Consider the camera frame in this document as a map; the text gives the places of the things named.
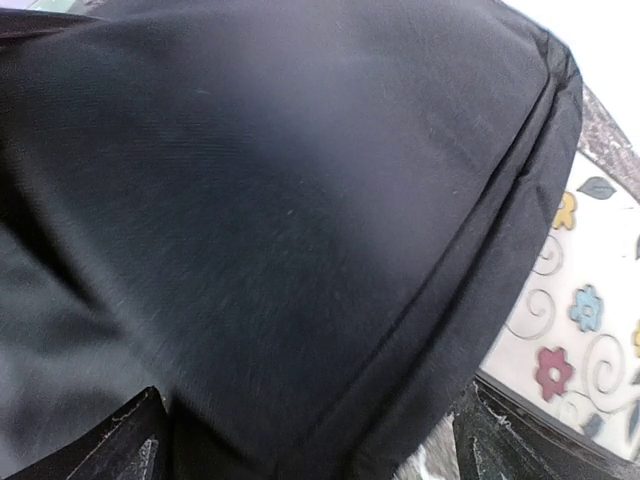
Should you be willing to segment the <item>black student bag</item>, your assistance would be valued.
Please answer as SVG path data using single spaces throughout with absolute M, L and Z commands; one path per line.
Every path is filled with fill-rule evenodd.
M 546 241 L 583 81 L 499 1 L 1 13 L 1 474 L 156 388 L 172 479 L 389 479 Z

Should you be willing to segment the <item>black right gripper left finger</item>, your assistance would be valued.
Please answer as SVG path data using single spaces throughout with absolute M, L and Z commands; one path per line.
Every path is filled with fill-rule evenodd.
M 78 440 L 10 480 L 162 480 L 168 477 L 168 416 L 159 391 L 142 390 Z

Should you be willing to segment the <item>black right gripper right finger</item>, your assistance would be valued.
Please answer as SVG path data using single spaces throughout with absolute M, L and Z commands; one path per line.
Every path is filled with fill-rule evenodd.
M 637 479 L 639 465 L 476 376 L 453 408 L 462 479 Z

